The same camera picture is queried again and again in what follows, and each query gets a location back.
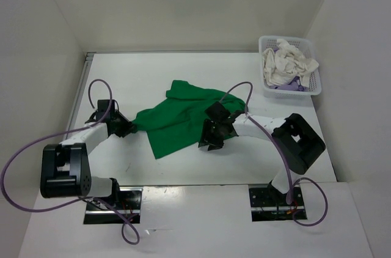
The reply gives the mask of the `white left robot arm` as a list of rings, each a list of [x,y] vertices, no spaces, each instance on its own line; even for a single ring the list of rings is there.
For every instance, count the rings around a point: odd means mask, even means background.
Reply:
[[[124,138],[136,132],[136,125],[121,112],[111,111],[101,123],[103,113],[95,111],[84,129],[72,137],[43,149],[40,193],[44,198],[100,197],[107,208],[117,208],[122,194],[115,179],[91,175],[89,155],[111,135]]]

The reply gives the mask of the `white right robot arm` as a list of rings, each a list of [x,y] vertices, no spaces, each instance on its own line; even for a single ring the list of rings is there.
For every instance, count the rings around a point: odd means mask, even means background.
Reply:
[[[294,182],[305,175],[326,149],[324,141],[299,114],[264,117],[243,111],[220,117],[210,115],[204,120],[198,147],[218,150],[223,148],[225,139],[239,136],[269,140],[282,157],[283,169],[268,190],[268,198],[275,205],[289,198]]]

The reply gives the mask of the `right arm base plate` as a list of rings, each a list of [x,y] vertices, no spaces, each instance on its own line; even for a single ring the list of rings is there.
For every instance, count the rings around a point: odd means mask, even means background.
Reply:
[[[250,211],[253,222],[307,220],[302,191],[299,186],[294,188],[294,201],[288,205],[285,201],[276,202],[269,194],[266,184],[249,186]]]

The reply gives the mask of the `green t shirt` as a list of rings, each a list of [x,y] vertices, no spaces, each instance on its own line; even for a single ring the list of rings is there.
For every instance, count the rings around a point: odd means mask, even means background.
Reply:
[[[222,97],[223,106],[230,112],[245,107],[245,102],[234,95],[174,80],[166,91],[166,99],[138,112],[133,124],[147,133],[154,157],[160,159],[198,142],[207,118],[205,110]]]

